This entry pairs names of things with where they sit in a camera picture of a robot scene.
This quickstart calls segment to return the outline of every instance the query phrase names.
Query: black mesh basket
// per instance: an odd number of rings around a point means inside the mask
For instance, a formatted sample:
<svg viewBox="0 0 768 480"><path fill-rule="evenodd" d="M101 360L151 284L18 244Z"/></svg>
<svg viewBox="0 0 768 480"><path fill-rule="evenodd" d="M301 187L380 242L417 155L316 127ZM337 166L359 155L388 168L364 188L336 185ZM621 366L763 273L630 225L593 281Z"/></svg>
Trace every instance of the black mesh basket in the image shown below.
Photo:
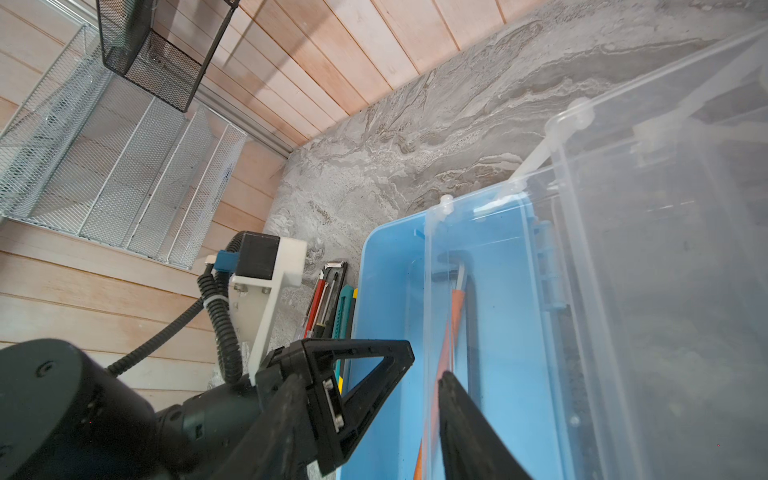
<svg viewBox="0 0 768 480"><path fill-rule="evenodd" d="M202 65L152 29L156 1L96 1L101 57L114 73L185 112L240 0L217 0L230 9Z"/></svg>

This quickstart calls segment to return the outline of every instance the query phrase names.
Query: gray marble wall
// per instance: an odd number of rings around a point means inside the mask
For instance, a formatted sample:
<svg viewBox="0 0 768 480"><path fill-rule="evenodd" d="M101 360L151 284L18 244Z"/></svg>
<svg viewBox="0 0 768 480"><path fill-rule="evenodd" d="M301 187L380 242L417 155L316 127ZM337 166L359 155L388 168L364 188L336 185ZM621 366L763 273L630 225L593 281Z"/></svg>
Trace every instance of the gray marble wall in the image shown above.
<svg viewBox="0 0 768 480"><path fill-rule="evenodd" d="M327 260L443 194L504 180L577 97L594 97L768 19L768 0L551 0L295 151L265 231L310 242L278 307L288 343Z"/></svg>

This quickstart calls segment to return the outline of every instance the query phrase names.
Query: screw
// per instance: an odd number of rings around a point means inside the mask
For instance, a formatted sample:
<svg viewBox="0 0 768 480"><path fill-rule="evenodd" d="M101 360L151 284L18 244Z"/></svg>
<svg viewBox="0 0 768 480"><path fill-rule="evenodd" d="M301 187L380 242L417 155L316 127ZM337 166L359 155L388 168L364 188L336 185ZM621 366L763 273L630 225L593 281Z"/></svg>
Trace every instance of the screw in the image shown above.
<svg viewBox="0 0 768 480"><path fill-rule="evenodd" d="M46 363L43 363L38 367L37 371L35 372L35 375L37 375L38 377L43 377L46 374L48 374L48 372L53 370L53 367L55 366L56 366L56 362L47 361Z"/></svg>

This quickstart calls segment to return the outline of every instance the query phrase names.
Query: wooden panel wall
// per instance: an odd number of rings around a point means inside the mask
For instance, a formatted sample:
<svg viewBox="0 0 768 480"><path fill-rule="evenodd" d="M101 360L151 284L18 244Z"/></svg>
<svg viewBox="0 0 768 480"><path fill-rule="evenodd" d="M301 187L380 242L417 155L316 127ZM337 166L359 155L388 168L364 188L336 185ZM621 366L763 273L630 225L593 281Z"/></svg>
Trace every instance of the wooden panel wall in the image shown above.
<svg viewBox="0 0 768 480"><path fill-rule="evenodd" d="M242 0L203 83L291 147L544 0ZM222 0L159 0L155 29L198 61Z"/></svg>
<svg viewBox="0 0 768 480"><path fill-rule="evenodd" d="M0 127L78 28L41 0L0 0ZM239 230L262 230L284 161L256 141L246 142L201 257L224 248ZM0 227L0 348L60 338L106 366L188 308L199 296L196 278L120 250L8 221ZM212 330L201 313L121 379L156 409L183 402L205 390L212 376L217 358Z"/></svg>

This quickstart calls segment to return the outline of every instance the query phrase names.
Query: silver mesh organizer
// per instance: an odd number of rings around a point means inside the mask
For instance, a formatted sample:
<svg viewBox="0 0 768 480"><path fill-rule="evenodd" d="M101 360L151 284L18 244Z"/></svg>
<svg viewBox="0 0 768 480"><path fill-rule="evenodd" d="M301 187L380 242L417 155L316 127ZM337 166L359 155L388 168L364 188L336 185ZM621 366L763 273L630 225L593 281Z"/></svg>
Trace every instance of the silver mesh organizer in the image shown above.
<svg viewBox="0 0 768 480"><path fill-rule="evenodd" d="M82 27L0 137L2 215L192 267L247 136L190 115L106 69Z"/></svg>

